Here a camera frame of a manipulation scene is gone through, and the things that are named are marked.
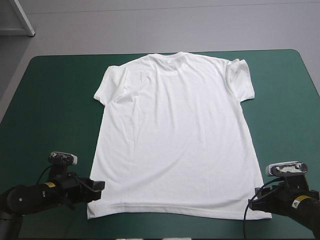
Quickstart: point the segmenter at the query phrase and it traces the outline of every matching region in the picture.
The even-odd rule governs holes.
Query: t-shirt hem
[[[117,204],[112,206],[99,205],[98,209],[94,206],[88,207],[87,219],[99,218],[111,214],[119,213],[170,213],[181,214],[195,217],[205,217],[213,219],[232,219],[243,220],[244,212],[216,211],[210,209],[186,207],[186,206],[170,206],[170,205],[133,205],[133,204]],[[272,215],[263,211],[250,211],[247,214],[247,220],[271,219]]]

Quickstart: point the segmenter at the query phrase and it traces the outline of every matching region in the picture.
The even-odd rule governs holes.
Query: t-shirt neckline
[[[161,75],[173,76],[173,75],[179,74],[180,72],[182,72],[186,68],[187,59],[185,59],[182,62],[181,66],[179,68],[177,68],[176,70],[173,70],[173,71],[160,71],[157,68],[157,65],[156,65],[155,61],[151,60],[151,57],[154,58],[154,59],[159,59],[159,60],[176,60],[176,59],[178,59],[180,57],[183,57],[183,56],[186,56],[186,55],[187,55],[187,52],[183,52],[183,51],[180,51],[180,52],[177,52],[177,53],[171,54],[171,55],[162,55],[162,54],[159,54],[159,53],[152,53],[152,54],[148,54],[146,56],[146,60],[147,60],[148,64],[151,66],[151,68],[154,69],[157,73],[159,73]]]

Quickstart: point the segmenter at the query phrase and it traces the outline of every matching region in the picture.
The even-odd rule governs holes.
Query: green table
[[[198,54],[247,61],[255,99],[241,105],[262,172],[270,163],[303,161],[309,166],[309,186],[320,190],[320,98],[299,53],[289,49]],[[0,192],[35,184],[49,165],[51,151],[77,155],[78,165],[69,170],[88,177],[103,115],[93,95],[108,66],[144,55],[33,58],[0,125]],[[250,238],[313,237],[308,229],[278,215],[248,222],[247,233]],[[242,221],[169,213],[120,213],[87,220],[82,203],[76,211],[62,206],[25,216],[20,237],[241,238]]]

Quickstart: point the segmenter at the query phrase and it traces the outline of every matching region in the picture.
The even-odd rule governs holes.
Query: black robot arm
[[[76,203],[99,200],[104,181],[93,181],[67,172],[77,157],[64,152],[52,152],[53,163],[47,182],[32,186],[17,185],[0,194],[0,240],[18,239],[23,216],[60,205],[75,210]]]
[[[309,190],[305,177],[307,165],[302,162],[284,162],[267,166],[269,176],[279,177],[279,184],[272,188],[256,189],[257,199],[249,208],[287,216],[313,232],[320,240],[319,192]]]

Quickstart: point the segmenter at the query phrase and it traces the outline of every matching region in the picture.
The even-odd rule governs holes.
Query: yellow label
[[[300,204],[300,202],[302,202],[305,199],[311,199],[311,197],[306,196],[306,195],[298,196],[295,200],[293,200],[292,207],[297,209],[299,204]]]
[[[51,181],[47,181],[47,182],[45,182],[44,183],[45,185],[47,185],[49,188],[54,188],[56,185],[53,183],[53,182],[51,182]]]

